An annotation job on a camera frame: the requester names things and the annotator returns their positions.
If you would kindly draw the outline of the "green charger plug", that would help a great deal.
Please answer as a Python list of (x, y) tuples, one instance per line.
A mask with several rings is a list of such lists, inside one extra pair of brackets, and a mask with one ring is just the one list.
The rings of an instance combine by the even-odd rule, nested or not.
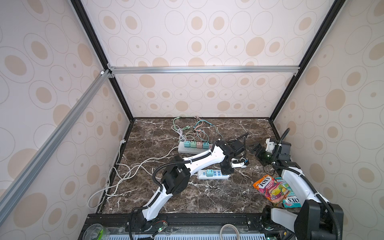
[(197, 142), (196, 141), (190, 141), (190, 147), (191, 148), (196, 148), (197, 147)]

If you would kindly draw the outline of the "short white power strip blue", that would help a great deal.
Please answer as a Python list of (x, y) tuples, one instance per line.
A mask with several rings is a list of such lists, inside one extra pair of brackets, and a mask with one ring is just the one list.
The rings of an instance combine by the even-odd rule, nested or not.
[(221, 170), (199, 170), (198, 180), (228, 180), (231, 175), (223, 175)]

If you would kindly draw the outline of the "long white power strip pastel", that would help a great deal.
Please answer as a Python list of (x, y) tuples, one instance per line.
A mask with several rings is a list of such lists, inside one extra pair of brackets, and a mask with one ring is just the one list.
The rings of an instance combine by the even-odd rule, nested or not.
[(212, 144), (209, 142), (183, 141), (179, 142), (178, 152), (180, 154), (197, 155), (210, 149)]

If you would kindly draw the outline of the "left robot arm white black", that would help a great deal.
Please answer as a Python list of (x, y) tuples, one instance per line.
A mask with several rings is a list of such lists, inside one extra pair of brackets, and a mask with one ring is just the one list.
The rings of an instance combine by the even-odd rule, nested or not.
[(171, 197), (186, 189), (192, 175), (197, 174), (200, 179), (227, 179), (235, 168), (247, 167), (247, 137), (242, 137), (243, 141), (217, 140), (202, 153), (186, 158), (177, 155), (170, 163), (155, 169), (153, 181), (158, 189), (144, 206), (133, 208), (130, 228), (142, 232), (149, 230), (162, 207)]

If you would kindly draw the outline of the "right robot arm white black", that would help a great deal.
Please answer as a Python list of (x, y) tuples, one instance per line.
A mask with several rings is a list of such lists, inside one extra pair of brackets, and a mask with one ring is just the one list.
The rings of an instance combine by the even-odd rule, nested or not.
[(261, 216), (264, 229), (281, 226), (297, 240), (340, 240), (343, 235), (343, 209), (330, 203), (305, 177), (299, 165), (291, 160), (291, 144), (267, 141), (249, 146), (262, 166), (271, 165), (289, 185), (301, 204), (298, 214), (278, 207), (266, 206)]

